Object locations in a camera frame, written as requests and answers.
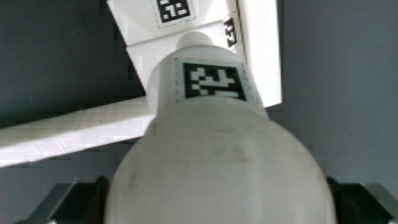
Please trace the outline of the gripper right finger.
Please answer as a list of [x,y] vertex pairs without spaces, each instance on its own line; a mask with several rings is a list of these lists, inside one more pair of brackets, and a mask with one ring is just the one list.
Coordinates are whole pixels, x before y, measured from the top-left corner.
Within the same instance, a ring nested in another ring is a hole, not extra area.
[[337,224],[398,224],[398,199],[378,183],[340,183],[326,178]]

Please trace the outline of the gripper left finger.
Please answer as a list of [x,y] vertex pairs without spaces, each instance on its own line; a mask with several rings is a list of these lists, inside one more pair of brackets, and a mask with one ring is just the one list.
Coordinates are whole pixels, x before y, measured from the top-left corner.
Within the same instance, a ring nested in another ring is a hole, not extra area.
[[14,224],[102,224],[108,178],[58,183],[28,218]]

